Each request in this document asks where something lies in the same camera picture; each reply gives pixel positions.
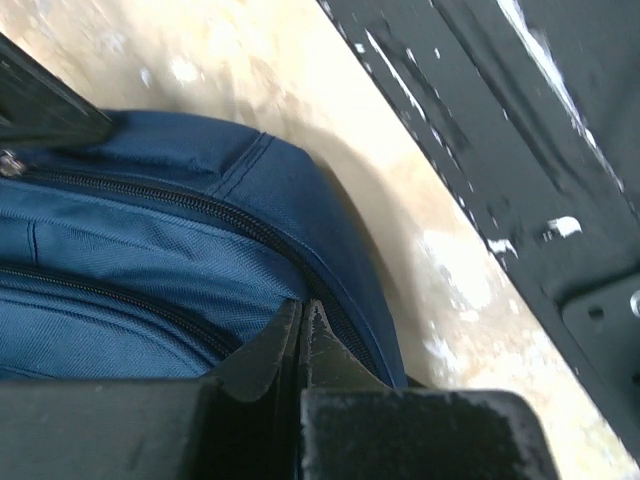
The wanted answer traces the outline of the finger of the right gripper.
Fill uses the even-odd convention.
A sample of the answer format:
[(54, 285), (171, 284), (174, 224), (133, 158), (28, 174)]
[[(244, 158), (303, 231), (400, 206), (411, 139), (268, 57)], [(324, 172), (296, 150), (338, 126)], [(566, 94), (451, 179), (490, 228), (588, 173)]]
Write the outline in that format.
[(1, 146), (67, 147), (99, 143), (113, 124), (33, 57), (1, 37)]

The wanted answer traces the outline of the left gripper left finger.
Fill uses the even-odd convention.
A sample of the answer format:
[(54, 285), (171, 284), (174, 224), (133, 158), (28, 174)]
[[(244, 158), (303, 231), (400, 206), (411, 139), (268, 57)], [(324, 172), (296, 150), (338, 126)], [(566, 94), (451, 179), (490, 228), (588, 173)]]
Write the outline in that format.
[(292, 479), (299, 302), (188, 380), (20, 380), (1, 386), (5, 479)]

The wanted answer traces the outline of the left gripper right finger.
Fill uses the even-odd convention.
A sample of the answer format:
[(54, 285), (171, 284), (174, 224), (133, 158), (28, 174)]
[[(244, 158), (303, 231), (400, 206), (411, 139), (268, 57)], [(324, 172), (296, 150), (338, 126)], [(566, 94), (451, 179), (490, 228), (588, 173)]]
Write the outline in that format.
[(389, 388), (338, 340), (318, 301), (300, 340), (301, 478), (558, 478), (538, 417), (515, 393)]

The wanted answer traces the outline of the navy blue school backpack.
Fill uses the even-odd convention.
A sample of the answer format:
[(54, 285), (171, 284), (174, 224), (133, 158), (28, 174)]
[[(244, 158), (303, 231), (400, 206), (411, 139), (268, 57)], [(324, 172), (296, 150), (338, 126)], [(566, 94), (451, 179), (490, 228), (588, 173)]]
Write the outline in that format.
[(111, 119), (98, 145), (1, 151), (3, 378), (200, 377), (285, 301), (317, 300), (406, 385), (367, 248), (305, 151), (202, 116)]

